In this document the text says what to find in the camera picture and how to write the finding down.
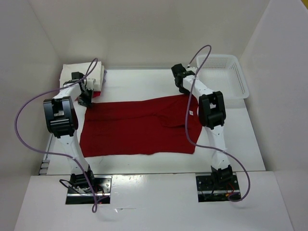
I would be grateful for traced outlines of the pink t shirt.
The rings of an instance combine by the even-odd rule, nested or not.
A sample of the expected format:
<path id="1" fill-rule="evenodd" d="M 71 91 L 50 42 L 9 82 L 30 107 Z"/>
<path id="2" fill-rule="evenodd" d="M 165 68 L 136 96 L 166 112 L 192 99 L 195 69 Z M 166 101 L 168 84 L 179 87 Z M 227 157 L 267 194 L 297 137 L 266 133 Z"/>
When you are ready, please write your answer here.
<path id="1" fill-rule="evenodd" d="M 92 97 L 95 98 L 95 97 L 99 97 L 100 95 L 101 95 L 100 91 L 94 91 Z"/>

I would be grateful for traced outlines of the cream white t shirt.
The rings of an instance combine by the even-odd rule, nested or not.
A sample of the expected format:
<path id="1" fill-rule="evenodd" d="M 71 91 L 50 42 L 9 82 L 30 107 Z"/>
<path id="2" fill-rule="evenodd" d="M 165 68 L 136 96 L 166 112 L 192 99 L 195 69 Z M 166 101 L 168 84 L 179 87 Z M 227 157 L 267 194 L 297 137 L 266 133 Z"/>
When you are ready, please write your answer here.
<path id="1" fill-rule="evenodd" d="M 90 63 L 64 64 L 60 75 L 60 87 L 63 87 L 65 82 L 72 79 L 71 73 L 73 72 L 80 72 L 85 75 L 89 66 Z M 101 91 L 102 89 L 103 72 L 104 66 L 102 62 L 98 62 L 94 70 L 87 77 L 96 79 L 94 91 Z"/>

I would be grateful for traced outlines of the lavender t shirt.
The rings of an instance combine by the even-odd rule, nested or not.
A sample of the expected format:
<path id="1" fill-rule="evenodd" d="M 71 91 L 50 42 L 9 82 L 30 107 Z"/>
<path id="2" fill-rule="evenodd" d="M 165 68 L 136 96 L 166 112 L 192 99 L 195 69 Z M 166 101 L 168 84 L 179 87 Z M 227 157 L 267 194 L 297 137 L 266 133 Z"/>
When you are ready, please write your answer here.
<path id="1" fill-rule="evenodd" d="M 107 70 L 104 70 L 104 72 L 103 72 L 102 85 L 106 82 L 106 74 L 107 74 Z"/>

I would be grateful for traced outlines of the dark red t shirt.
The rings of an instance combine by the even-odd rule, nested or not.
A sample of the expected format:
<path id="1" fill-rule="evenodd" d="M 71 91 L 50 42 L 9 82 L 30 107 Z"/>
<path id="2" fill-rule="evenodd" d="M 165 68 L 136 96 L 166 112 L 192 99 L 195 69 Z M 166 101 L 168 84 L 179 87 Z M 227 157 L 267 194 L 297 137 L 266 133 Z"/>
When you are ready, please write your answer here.
<path id="1" fill-rule="evenodd" d="M 135 102 L 94 103 L 85 112 L 84 157 L 155 153 L 193 154 L 202 126 L 197 100 L 175 95 Z M 188 141 L 188 132 L 192 142 Z"/>

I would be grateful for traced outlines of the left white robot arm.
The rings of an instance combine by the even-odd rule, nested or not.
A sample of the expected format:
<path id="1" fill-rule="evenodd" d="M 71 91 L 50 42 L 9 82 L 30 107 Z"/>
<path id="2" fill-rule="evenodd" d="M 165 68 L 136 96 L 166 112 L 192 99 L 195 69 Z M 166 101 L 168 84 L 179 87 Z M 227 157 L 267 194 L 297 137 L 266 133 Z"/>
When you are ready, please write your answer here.
<path id="1" fill-rule="evenodd" d="M 67 187 L 76 193 L 89 193 L 96 186 L 93 172 L 77 138 L 78 118 L 74 101 L 86 108 L 92 106 L 93 90 L 86 88 L 83 77 L 81 72 L 71 73 L 71 80 L 64 83 L 64 89 L 43 102 L 49 133 L 62 144 L 64 153 L 71 156 L 69 159 L 71 178 Z"/>

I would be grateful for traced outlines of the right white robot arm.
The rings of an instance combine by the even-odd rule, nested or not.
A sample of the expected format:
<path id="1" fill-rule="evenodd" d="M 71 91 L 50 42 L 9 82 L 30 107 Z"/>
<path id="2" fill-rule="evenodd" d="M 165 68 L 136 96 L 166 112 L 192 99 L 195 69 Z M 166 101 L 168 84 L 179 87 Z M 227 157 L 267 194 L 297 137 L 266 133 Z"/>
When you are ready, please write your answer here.
<path id="1" fill-rule="evenodd" d="M 216 189 L 222 189 L 233 176 L 229 158 L 225 154 L 226 110 L 224 97 L 222 92 L 213 91 L 196 77 L 196 70 L 196 67 L 185 68 L 182 64 L 176 64 L 171 68 L 179 92 L 191 94 L 198 102 L 198 119 L 207 133 L 209 148 L 214 151 L 211 163 L 211 184 Z"/>

